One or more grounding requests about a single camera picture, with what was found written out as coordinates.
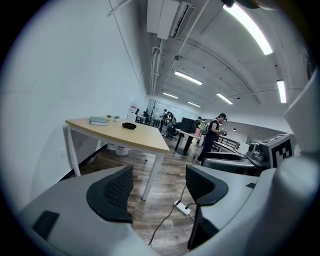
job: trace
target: fluorescent light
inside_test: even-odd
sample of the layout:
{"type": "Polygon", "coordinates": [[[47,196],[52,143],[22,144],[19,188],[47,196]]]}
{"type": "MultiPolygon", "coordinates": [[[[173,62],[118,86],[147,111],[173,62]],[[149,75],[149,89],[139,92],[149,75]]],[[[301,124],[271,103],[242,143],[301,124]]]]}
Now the fluorescent light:
{"type": "Polygon", "coordinates": [[[194,79],[194,78],[192,78],[192,77],[190,77],[190,76],[188,76],[188,75],[186,75],[186,74],[182,74],[182,73],[179,72],[179,71],[174,72],[174,74],[177,75],[177,76],[179,76],[179,77],[188,79],[188,80],[196,83],[197,85],[202,85],[202,84],[203,84],[203,82],[200,82],[200,81],[198,81],[198,80],[196,80],[196,79],[194,79]]]}
{"type": "Polygon", "coordinates": [[[260,28],[250,18],[250,16],[239,7],[239,5],[234,3],[231,8],[228,8],[226,5],[224,5],[223,9],[225,9],[228,13],[233,15],[242,25],[244,25],[244,27],[250,32],[250,34],[256,40],[264,55],[268,55],[273,52],[267,39],[261,32],[260,28]]]}
{"type": "Polygon", "coordinates": [[[228,102],[230,105],[232,105],[233,103],[228,100],[225,96],[221,95],[220,93],[217,93],[216,95],[218,95],[221,99],[223,99],[224,101],[228,102]]]}
{"type": "Polygon", "coordinates": [[[281,103],[286,103],[287,97],[286,97],[285,82],[283,80],[278,80],[276,81],[276,83],[278,84],[278,88],[279,88],[280,101],[281,103]]]}
{"type": "Polygon", "coordinates": [[[172,97],[172,98],[178,99],[178,97],[173,96],[173,95],[171,95],[171,94],[168,94],[168,93],[163,93],[163,94],[164,94],[164,95],[167,95],[167,96],[170,96],[170,97],[172,97]]]}
{"type": "Polygon", "coordinates": [[[201,108],[199,105],[194,104],[194,103],[192,103],[192,102],[189,102],[189,101],[188,101],[188,103],[191,104],[191,105],[197,106],[198,108],[201,108]]]}

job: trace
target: wooden table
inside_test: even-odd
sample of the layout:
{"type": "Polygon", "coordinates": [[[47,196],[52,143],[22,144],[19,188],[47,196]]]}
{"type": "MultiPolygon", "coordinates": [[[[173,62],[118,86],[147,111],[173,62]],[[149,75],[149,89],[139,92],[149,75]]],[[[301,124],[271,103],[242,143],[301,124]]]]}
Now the wooden table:
{"type": "Polygon", "coordinates": [[[220,142],[217,142],[217,141],[214,141],[213,142],[213,145],[216,145],[217,147],[220,148],[220,152],[222,150],[225,150],[226,152],[229,152],[229,153],[237,153],[237,154],[240,154],[236,149],[233,149],[232,147],[230,146],[227,146],[226,144],[222,144],[220,142]]]}
{"type": "Polygon", "coordinates": [[[68,124],[68,148],[76,176],[80,176],[81,174],[71,130],[106,143],[156,155],[151,174],[142,196],[142,200],[147,199],[154,180],[156,179],[158,170],[161,167],[164,155],[165,153],[170,152],[170,149],[157,128],[140,123],[134,123],[136,128],[134,130],[130,130],[122,127],[122,124],[127,122],[122,119],[119,119],[117,122],[113,120],[109,121],[108,126],[91,125],[90,118],[70,119],[65,122],[68,124]]]}
{"type": "Polygon", "coordinates": [[[178,154],[180,155],[183,155],[183,156],[188,156],[188,149],[190,147],[190,144],[191,144],[191,141],[194,139],[194,138],[197,138],[197,139],[200,139],[200,137],[194,135],[194,134],[191,134],[191,133],[187,133],[183,130],[180,130],[180,129],[175,129],[177,132],[180,133],[180,136],[179,136],[179,139],[178,139],[178,142],[176,143],[176,146],[175,146],[175,149],[174,151],[177,152],[178,154]],[[188,139],[186,141],[186,144],[185,144],[185,147],[184,149],[182,150],[181,148],[178,148],[179,146],[179,143],[180,143],[180,140],[181,140],[181,137],[182,137],[182,134],[185,134],[185,135],[188,135],[188,139]]]}

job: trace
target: white table leg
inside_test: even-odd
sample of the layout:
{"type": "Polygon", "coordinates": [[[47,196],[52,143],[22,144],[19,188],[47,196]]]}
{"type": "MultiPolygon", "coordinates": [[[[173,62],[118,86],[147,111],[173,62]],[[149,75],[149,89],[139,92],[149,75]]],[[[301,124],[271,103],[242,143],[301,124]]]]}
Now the white table leg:
{"type": "Polygon", "coordinates": [[[161,163],[162,163],[162,160],[164,159],[164,155],[165,154],[163,154],[163,153],[156,155],[148,182],[147,182],[145,189],[144,189],[144,192],[143,192],[142,200],[147,200],[147,197],[148,197],[149,192],[151,190],[152,184],[154,183],[154,181],[157,177],[158,171],[161,167],[161,163]]]}
{"type": "Polygon", "coordinates": [[[71,136],[71,125],[69,124],[68,124],[68,143],[69,143],[69,154],[70,154],[74,174],[75,176],[81,176],[74,141],[72,140],[72,136],[71,136]]]}

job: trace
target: power strip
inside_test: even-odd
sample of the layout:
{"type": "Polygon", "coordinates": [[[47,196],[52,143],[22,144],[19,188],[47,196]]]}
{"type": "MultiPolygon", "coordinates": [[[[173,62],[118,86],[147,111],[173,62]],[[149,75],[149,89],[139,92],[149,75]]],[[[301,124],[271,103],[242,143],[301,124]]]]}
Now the power strip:
{"type": "Polygon", "coordinates": [[[178,205],[176,205],[178,203],[178,201],[175,201],[174,202],[174,206],[180,211],[180,212],[182,212],[184,215],[189,215],[190,214],[190,209],[188,208],[188,209],[186,209],[186,206],[182,203],[182,202],[180,202],[180,203],[178,203],[178,205]]]}

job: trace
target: cable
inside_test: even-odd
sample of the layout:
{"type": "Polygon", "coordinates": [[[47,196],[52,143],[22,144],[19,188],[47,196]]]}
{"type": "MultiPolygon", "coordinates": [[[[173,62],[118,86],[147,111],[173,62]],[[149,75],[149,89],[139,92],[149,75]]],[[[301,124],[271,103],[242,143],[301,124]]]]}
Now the cable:
{"type": "Polygon", "coordinates": [[[188,208],[189,208],[189,205],[196,205],[196,203],[195,203],[195,202],[189,203],[189,204],[185,207],[185,209],[188,209],[188,208]]]}
{"type": "Polygon", "coordinates": [[[185,192],[185,189],[186,189],[186,186],[187,186],[187,185],[184,186],[179,201],[173,206],[173,208],[172,208],[171,212],[169,213],[169,215],[168,215],[167,217],[165,217],[165,218],[163,219],[163,221],[161,221],[161,223],[159,224],[159,226],[156,227],[155,231],[153,232],[153,235],[152,235],[152,237],[151,237],[151,240],[150,240],[148,246],[151,245],[152,240],[154,239],[155,234],[156,234],[156,231],[158,230],[158,228],[159,228],[159,227],[161,226],[161,224],[172,214],[172,212],[174,211],[174,208],[181,202],[182,196],[184,195],[184,192],[185,192]]]}
{"type": "Polygon", "coordinates": [[[195,222],[195,219],[194,219],[194,217],[192,217],[191,213],[189,213],[189,215],[190,215],[191,219],[193,219],[193,221],[195,222]]]}
{"type": "Polygon", "coordinates": [[[182,194],[181,194],[181,196],[180,196],[180,199],[179,199],[179,201],[175,204],[176,206],[177,206],[179,203],[181,203],[181,201],[182,201],[182,196],[184,195],[186,186],[187,186],[187,185],[184,186],[183,191],[182,191],[182,194]]]}

